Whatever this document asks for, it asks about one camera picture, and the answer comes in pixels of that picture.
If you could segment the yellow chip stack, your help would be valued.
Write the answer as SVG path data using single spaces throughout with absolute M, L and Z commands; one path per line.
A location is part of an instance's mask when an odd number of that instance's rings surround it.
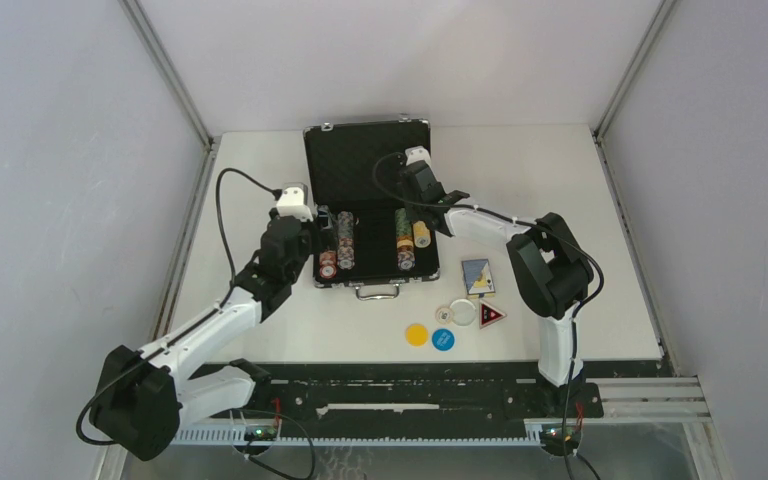
M 431 231 L 423 221 L 412 225 L 413 240 L 416 248 L 427 248 L 431 245 Z

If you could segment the shrink-wrapped blue chip stack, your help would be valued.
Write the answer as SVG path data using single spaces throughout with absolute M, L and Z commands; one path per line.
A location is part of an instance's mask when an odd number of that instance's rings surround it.
M 325 250 L 319 254 L 319 269 L 323 265 L 335 265 L 338 268 L 338 256 L 335 250 Z

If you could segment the red five poker chip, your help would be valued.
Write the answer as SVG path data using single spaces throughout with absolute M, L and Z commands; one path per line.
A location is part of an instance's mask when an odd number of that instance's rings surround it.
M 319 274 L 323 279 L 332 279 L 338 273 L 338 268 L 335 265 L 323 265 L 319 269 Z

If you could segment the playing card deck box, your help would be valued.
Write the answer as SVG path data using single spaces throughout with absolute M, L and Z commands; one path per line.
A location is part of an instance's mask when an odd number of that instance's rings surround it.
M 488 259 L 463 260 L 461 267 L 468 298 L 478 299 L 495 295 L 496 287 Z

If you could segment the white dealer button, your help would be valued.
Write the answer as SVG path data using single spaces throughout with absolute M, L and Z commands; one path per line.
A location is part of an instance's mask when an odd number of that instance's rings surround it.
M 471 325 L 477 318 L 478 309 L 470 299 L 457 299 L 451 302 L 449 309 L 452 312 L 451 322 L 457 326 Z

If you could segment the red triangular card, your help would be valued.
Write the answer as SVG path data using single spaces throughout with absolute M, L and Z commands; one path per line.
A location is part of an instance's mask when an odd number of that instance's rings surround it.
M 482 300 L 479 302 L 478 320 L 481 329 L 493 325 L 507 317 L 507 314 L 501 309 Z

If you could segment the yellow round button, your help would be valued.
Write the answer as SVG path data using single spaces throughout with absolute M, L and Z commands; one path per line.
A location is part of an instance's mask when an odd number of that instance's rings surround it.
M 405 330 L 405 340 L 413 347 L 421 347 L 429 340 L 428 329 L 421 324 L 411 324 Z

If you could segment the blue round button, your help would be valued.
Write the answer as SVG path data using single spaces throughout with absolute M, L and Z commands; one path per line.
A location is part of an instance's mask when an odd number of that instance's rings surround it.
M 450 351 L 455 346 L 455 343 L 456 337 L 449 329 L 439 328 L 431 335 L 431 344 L 437 351 Z

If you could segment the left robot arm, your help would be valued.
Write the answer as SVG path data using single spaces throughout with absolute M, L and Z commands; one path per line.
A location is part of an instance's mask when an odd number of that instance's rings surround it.
M 178 431 L 222 411 L 250 417 L 271 407 L 271 388 L 237 363 L 205 376 L 197 370 L 231 340 L 274 314 L 290 297 L 305 263 L 319 245 L 316 210 L 277 206 L 260 246 L 235 273 L 228 291 L 173 332 L 132 350 L 120 345 L 104 360 L 94 396 L 79 413 L 76 433 L 90 423 L 137 458 L 157 457 Z

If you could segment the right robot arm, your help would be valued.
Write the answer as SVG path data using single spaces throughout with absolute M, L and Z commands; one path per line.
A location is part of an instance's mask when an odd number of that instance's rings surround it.
M 566 220 L 549 212 L 518 220 L 469 205 L 468 194 L 447 192 L 424 159 L 396 157 L 396 193 L 409 216 L 447 237 L 465 238 L 507 254 L 519 295 L 539 318 L 538 369 L 546 381 L 538 402 L 552 416 L 565 415 L 578 400 L 573 385 L 583 361 L 574 319 L 591 297 L 590 283 L 603 280 L 592 257 L 581 249 Z

